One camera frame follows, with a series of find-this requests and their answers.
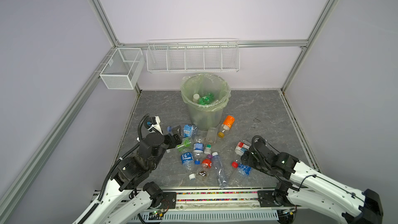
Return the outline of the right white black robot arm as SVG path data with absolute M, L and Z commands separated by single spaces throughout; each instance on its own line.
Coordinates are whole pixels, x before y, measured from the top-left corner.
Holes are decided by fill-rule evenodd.
M 280 212 L 283 224 L 294 221 L 298 206 L 328 216 L 341 224 L 381 224 L 383 209 L 378 193 L 339 183 L 312 169 L 297 157 L 280 152 L 256 135 L 240 157 L 243 165 L 278 180 L 272 193 L 259 194 L 266 206 L 292 207 Z

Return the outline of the clear square plastic container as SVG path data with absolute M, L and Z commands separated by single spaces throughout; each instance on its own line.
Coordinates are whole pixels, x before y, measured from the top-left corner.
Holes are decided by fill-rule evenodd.
M 217 140 L 217 134 L 218 129 L 216 127 L 209 128 L 206 135 L 206 143 L 210 145 L 215 144 Z

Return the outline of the dark green soda bottle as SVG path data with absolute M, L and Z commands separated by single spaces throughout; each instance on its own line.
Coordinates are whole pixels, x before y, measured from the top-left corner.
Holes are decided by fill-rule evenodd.
M 200 97 L 198 104 L 210 105 L 214 100 L 215 96 L 212 93 L 206 93 L 204 96 Z

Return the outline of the yellow stripe white cap bottle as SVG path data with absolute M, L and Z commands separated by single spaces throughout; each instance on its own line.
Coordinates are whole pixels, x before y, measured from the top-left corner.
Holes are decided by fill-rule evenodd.
M 197 103 L 197 102 L 199 101 L 199 99 L 200 99 L 200 95 L 196 93 L 196 94 L 193 95 L 192 101 L 193 101 L 194 103 Z

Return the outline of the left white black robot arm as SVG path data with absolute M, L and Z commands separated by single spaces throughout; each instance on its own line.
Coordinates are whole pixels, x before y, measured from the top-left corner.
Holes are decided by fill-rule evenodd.
M 149 208 L 172 207 L 175 196 L 164 193 L 153 181 L 145 183 L 167 150 L 182 144 L 177 126 L 162 132 L 158 116 L 146 114 L 138 124 L 137 144 L 119 157 L 107 173 L 97 197 L 75 220 L 77 224 L 126 224 Z

